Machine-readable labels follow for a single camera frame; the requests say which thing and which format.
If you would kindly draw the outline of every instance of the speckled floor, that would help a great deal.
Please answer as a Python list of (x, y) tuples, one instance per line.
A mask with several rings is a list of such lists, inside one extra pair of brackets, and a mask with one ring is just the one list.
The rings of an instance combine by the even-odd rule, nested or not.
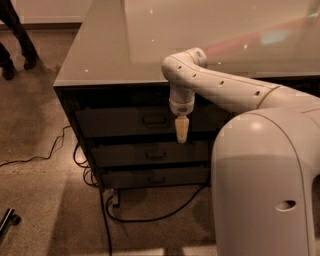
[[(23, 69), (16, 39), (0, 31), (11, 53), (16, 77), (0, 78), (0, 164), (47, 157), (63, 127), (69, 125), (52, 85), (76, 30), (28, 31), (40, 55), (33, 70)], [(99, 191), (83, 182), (73, 162), (75, 136), (66, 128), (49, 160), (0, 168), (0, 217), (14, 208), (22, 221), (0, 240), (0, 255), (109, 255)], [(121, 218), (153, 218), (172, 212), (198, 186), (121, 191)], [(104, 193), (106, 201), (110, 191)], [(216, 255), (210, 188), (181, 212), (152, 223), (120, 224), (108, 220), (113, 255)]]

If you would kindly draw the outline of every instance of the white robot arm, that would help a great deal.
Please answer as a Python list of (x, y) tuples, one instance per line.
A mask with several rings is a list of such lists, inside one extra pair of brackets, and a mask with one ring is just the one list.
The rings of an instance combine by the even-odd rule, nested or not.
[(194, 48), (167, 57), (178, 142), (194, 93), (236, 115), (212, 154), (219, 256), (315, 256), (312, 183), (320, 174), (320, 99), (292, 88), (206, 69)]

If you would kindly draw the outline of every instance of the black cable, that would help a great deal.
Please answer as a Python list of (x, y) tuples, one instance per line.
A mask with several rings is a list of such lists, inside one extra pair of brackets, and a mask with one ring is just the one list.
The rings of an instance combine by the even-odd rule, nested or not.
[(152, 222), (152, 221), (158, 221), (158, 220), (162, 220), (162, 219), (165, 219), (165, 218), (168, 218), (176, 213), (178, 213), (179, 211), (181, 211), (183, 208), (185, 208), (199, 193), (202, 189), (204, 189), (205, 187), (207, 187), (207, 185), (205, 186), (202, 186), (200, 187), (194, 194), (193, 196), (191, 196), (191, 198), (186, 202), (184, 203), (182, 206), (180, 206), (177, 210), (167, 214), (167, 215), (164, 215), (164, 216), (161, 216), (161, 217), (157, 217), (157, 218), (153, 218), (153, 219), (145, 219), (145, 220), (123, 220), (123, 219), (119, 219), (119, 218), (116, 218), (114, 217), (113, 215), (111, 215), (111, 213), (109, 212), (109, 204), (110, 204), (110, 201), (112, 199), (113, 196), (110, 196), (106, 202), (106, 206), (105, 206), (105, 209), (106, 209), (106, 212), (109, 216), (110, 219), (114, 220), (114, 221), (118, 221), (118, 222), (124, 222), (124, 223), (132, 223), (132, 222), (140, 222), (140, 223), (143, 223), (143, 222)]
[[(88, 174), (90, 173), (90, 179), (91, 179), (91, 183), (89, 183), (88, 181), (87, 181), (87, 176), (88, 176)], [(93, 187), (93, 188), (98, 188), (99, 186), (98, 186), (98, 183), (97, 182), (95, 182), (94, 180), (93, 180), (93, 178), (94, 178), (94, 175), (93, 175), (93, 172), (91, 171), (91, 169), (90, 168), (84, 168), (84, 170), (83, 170), (83, 181), (84, 181), (84, 183), (86, 183), (88, 186), (90, 186), (90, 187)]]
[(112, 256), (111, 234), (110, 234), (110, 229), (109, 229), (109, 225), (108, 225), (108, 221), (107, 221), (107, 216), (106, 216), (106, 213), (105, 213), (105, 211), (104, 211), (103, 195), (102, 195), (101, 190), (99, 190), (99, 191), (100, 191), (101, 210), (102, 210), (103, 219), (104, 219), (104, 224), (105, 224), (105, 226), (106, 226), (107, 236), (108, 236), (109, 256)]
[(78, 142), (77, 145), (76, 145), (76, 147), (75, 147), (75, 149), (74, 149), (74, 151), (73, 151), (73, 161), (74, 161), (75, 164), (78, 165), (79, 167), (89, 168), (88, 165), (87, 165), (87, 166), (84, 166), (84, 165), (83, 165), (84, 163), (88, 162), (88, 160), (84, 160), (84, 161), (81, 162), (81, 163), (76, 160), (76, 154), (77, 154), (77, 150), (78, 150), (79, 147), (80, 147), (80, 144), (79, 144), (79, 142)]
[(47, 157), (44, 157), (44, 156), (34, 156), (34, 157), (31, 157), (30, 159), (27, 159), (27, 160), (15, 160), (15, 161), (10, 161), (10, 162), (5, 162), (5, 163), (0, 164), (0, 168), (3, 167), (3, 166), (5, 166), (5, 165), (9, 165), (9, 164), (13, 164), (13, 163), (27, 163), (27, 162), (31, 162), (31, 161), (33, 161), (33, 160), (35, 160), (35, 159), (39, 159), (39, 160), (49, 160), (49, 159), (51, 158), (52, 154), (54, 153), (53, 151), (54, 151), (54, 148), (56, 147), (56, 144), (57, 144), (58, 140), (59, 140), (60, 138), (64, 138), (64, 135), (65, 135), (64, 130), (67, 129), (67, 128), (70, 128), (70, 127), (71, 127), (70, 125), (63, 127), (63, 129), (62, 129), (62, 135), (58, 136), (58, 137), (55, 139), (55, 141), (54, 141), (54, 143), (53, 143), (53, 146), (52, 146), (52, 148), (51, 148), (51, 151), (50, 151), (50, 153), (49, 153), (49, 156), (47, 156)]

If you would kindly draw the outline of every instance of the pants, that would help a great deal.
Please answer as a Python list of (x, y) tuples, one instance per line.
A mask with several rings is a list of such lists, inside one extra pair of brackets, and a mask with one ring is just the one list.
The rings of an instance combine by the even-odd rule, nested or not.
[[(0, 0), (0, 20), (12, 31), (21, 46), (22, 55), (25, 58), (36, 58), (37, 51), (31, 42), (27, 32), (20, 23), (19, 16), (10, 0)], [(0, 42), (0, 67), (12, 63), (10, 53)]]

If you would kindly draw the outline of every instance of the drawer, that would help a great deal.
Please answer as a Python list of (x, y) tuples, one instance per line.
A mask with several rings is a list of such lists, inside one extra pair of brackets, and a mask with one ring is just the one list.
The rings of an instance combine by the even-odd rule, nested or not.
[(207, 141), (100, 146), (91, 149), (97, 167), (208, 161)]
[(209, 175), (209, 168), (188, 167), (108, 172), (102, 175), (102, 180), (106, 188), (120, 189), (205, 184), (210, 180)]
[(166, 106), (87, 109), (76, 118), (86, 138), (175, 132), (175, 116)]

